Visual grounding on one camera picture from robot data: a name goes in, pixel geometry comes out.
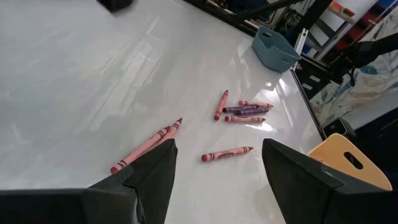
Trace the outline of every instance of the glossy tabletop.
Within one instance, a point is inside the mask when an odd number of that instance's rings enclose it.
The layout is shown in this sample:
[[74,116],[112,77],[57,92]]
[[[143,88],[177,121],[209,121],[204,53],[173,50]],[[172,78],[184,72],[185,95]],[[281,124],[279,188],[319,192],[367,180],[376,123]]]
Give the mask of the glossy tabletop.
[[[1,1],[0,189],[89,187],[161,127],[183,123],[166,223],[284,223],[264,138],[303,153],[322,139],[290,72],[264,67],[252,37],[180,0]],[[265,123],[213,115],[229,90],[272,103]],[[207,152],[249,154],[202,163]]]

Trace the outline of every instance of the pink crayon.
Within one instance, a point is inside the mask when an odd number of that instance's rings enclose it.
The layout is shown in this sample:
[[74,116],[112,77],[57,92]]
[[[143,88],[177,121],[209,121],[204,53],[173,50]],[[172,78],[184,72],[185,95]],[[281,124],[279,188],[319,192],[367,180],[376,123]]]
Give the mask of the pink crayon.
[[221,152],[212,152],[209,154],[202,155],[201,160],[203,162],[212,161],[212,160],[221,159],[224,157],[244,154],[244,153],[250,152],[252,149],[253,149],[253,147],[245,146],[245,147],[239,147],[236,149],[230,149],[230,150],[225,150],[225,151],[221,151]]
[[260,117],[237,117],[237,116],[225,116],[226,122],[237,122],[237,123],[262,123],[265,118]]
[[214,119],[215,119],[216,121],[218,121],[218,120],[220,119],[221,112],[223,111],[223,108],[224,108],[224,106],[225,106],[225,103],[226,103],[226,99],[227,99],[227,97],[228,97],[228,94],[229,94],[228,90],[225,90],[223,96],[222,96],[221,99],[220,99],[220,103],[218,104],[218,108],[217,108],[217,110],[216,110],[216,113],[214,114]]
[[175,136],[175,133],[177,133],[179,127],[182,124],[182,118],[178,119],[176,122],[174,122],[174,124],[172,125],[172,127],[167,131],[167,134],[165,136],[163,136],[163,138],[157,142],[154,147],[162,144],[164,141],[173,138]]
[[241,110],[252,110],[258,108],[257,105],[251,105],[251,106],[233,106],[229,108],[224,108],[223,112],[224,113],[234,113],[236,111],[241,111]]
[[246,101],[246,100],[239,100],[239,105],[241,106],[250,106],[250,105],[257,105],[265,108],[273,108],[274,105],[270,103],[262,103],[262,102],[255,102],[255,101]]
[[235,115],[250,115],[250,114],[260,114],[260,113],[266,113],[268,112],[268,108],[257,108],[257,109],[253,109],[253,110],[242,110],[242,111],[237,111],[234,114]]
[[132,161],[135,161],[141,154],[145,153],[151,146],[153,146],[157,141],[162,139],[170,129],[170,126],[162,128],[160,131],[156,132],[150,139],[144,142],[138,147],[134,152],[130,153],[126,158],[120,160],[115,166],[112,166],[111,173],[115,174],[119,170],[128,166]]

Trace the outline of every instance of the chair handle hole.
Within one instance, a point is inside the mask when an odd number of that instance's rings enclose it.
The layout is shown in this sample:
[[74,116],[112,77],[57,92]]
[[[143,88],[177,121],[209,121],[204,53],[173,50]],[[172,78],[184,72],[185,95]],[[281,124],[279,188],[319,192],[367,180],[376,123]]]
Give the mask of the chair handle hole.
[[343,155],[355,168],[363,169],[362,163],[359,162],[350,152],[344,152]]

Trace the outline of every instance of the purple crayon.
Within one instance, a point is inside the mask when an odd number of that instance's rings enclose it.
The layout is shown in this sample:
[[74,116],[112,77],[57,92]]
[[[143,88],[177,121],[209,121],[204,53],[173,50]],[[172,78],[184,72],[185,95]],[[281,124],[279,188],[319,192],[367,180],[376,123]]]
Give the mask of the purple crayon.
[[257,108],[253,110],[242,110],[242,111],[237,111],[234,114],[235,115],[250,115],[250,114],[259,114],[259,113],[266,113],[268,112],[268,108]]
[[251,105],[251,106],[234,106],[234,107],[229,107],[229,108],[224,108],[223,112],[224,113],[234,113],[237,111],[241,111],[241,110],[253,110],[258,108],[259,106],[257,105]]

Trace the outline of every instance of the fabric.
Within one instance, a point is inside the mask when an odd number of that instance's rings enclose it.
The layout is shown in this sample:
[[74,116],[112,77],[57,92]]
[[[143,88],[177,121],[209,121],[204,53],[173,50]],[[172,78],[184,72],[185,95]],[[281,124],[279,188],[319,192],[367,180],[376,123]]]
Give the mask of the fabric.
[[[362,41],[379,40],[398,32],[398,8],[395,8]],[[343,116],[366,103],[398,90],[398,50],[380,55],[370,64],[355,70],[356,85],[349,76],[342,85],[331,83],[315,95],[310,104],[321,125]]]

